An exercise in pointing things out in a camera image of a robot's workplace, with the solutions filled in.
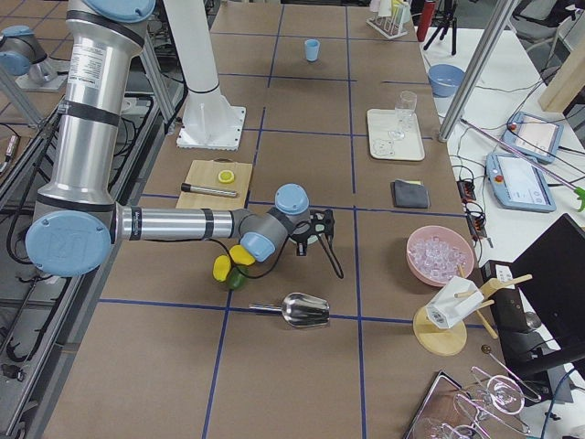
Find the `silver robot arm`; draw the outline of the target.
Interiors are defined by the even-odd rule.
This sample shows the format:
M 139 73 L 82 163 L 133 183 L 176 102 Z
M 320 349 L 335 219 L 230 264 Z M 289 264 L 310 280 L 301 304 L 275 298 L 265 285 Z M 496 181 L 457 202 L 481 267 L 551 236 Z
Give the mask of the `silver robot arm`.
M 98 268 L 117 241 L 235 239 L 256 262 L 278 257 L 287 241 L 304 252 L 318 241 L 333 254 L 335 220 L 311 208 L 304 189 L 279 187 L 273 206 L 247 209 L 144 209 L 117 203 L 108 189 L 131 61 L 144 49 L 152 1 L 72 1 L 74 37 L 66 94 L 59 106 L 57 157 L 37 192 L 25 239 L 29 260 L 62 277 Z

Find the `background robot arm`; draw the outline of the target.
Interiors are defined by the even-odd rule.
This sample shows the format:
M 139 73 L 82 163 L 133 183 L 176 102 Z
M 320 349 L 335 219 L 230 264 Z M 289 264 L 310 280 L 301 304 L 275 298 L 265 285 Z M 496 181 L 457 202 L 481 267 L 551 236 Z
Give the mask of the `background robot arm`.
M 30 27 L 15 25 L 1 30 L 1 67 L 24 91 L 58 91 L 69 61 L 51 58 Z

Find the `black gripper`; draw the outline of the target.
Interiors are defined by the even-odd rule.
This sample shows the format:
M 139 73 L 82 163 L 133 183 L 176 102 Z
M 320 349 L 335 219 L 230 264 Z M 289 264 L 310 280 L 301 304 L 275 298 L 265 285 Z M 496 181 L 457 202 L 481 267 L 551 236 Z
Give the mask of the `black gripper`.
M 311 209 L 309 219 L 302 221 L 292 234 L 292 241 L 296 244 L 296 255 L 305 256 L 309 241 L 319 241 L 324 254 L 329 261 L 335 276 L 344 278 L 344 270 L 334 250 L 335 218 L 331 209 Z

